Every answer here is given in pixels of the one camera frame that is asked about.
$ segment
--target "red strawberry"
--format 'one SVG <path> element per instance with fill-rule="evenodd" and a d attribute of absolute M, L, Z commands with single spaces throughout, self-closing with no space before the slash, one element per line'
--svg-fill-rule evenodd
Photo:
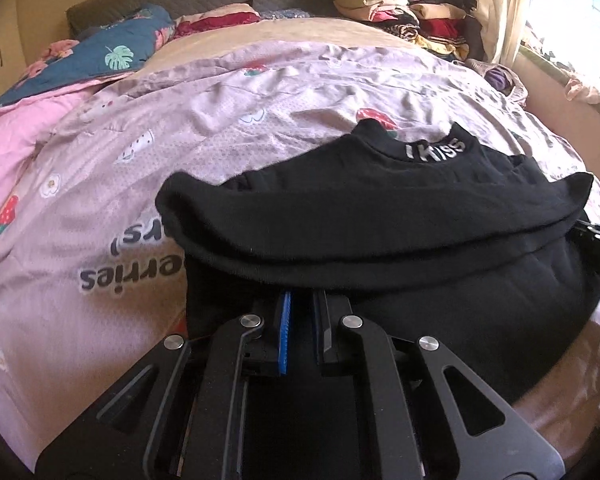
<path fill-rule="evenodd" d="M 2 208 L 2 211 L 0 211 L 0 224 L 9 225 L 15 220 L 17 203 L 18 197 L 16 195 L 11 195 Z"/>
<path fill-rule="evenodd" d="M 375 119 L 387 130 L 398 129 L 398 125 L 394 123 L 394 120 L 392 120 L 391 117 L 378 110 L 373 110 L 373 108 L 360 108 L 360 110 L 356 112 L 356 120 L 361 121 L 362 119 Z"/>

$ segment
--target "metal screw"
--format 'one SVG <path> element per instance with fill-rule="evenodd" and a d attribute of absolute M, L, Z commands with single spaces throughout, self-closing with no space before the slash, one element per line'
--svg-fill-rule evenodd
<path fill-rule="evenodd" d="M 169 350 L 177 350 L 184 345 L 184 338 L 179 334 L 173 334 L 164 339 L 164 346 Z"/>
<path fill-rule="evenodd" d="M 240 324 L 245 328 L 256 328 L 260 323 L 262 320 L 257 314 L 245 314 L 240 318 Z"/>
<path fill-rule="evenodd" d="M 342 324 L 347 328 L 360 328 L 362 326 L 362 318 L 349 314 L 342 318 Z"/>
<path fill-rule="evenodd" d="M 430 335 L 424 335 L 418 340 L 418 344 L 424 350 L 434 351 L 440 346 L 438 340 Z"/>

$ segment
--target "bed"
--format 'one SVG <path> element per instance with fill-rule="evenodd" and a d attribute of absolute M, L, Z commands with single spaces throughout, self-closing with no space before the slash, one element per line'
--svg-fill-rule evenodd
<path fill-rule="evenodd" d="M 400 140 L 438 140 L 457 121 L 484 145 L 533 156 L 549 180 L 585 169 L 565 140 L 477 73 L 349 20 L 194 34 L 101 88 L 36 149 L 2 218 L 0 434 L 30 469 L 182 328 L 184 255 L 154 205 L 174 170 L 220 184 L 346 134 L 370 110 Z M 600 222 L 597 180 L 586 212 Z M 579 459 L 600 425 L 600 302 L 514 407 L 568 465 Z"/>

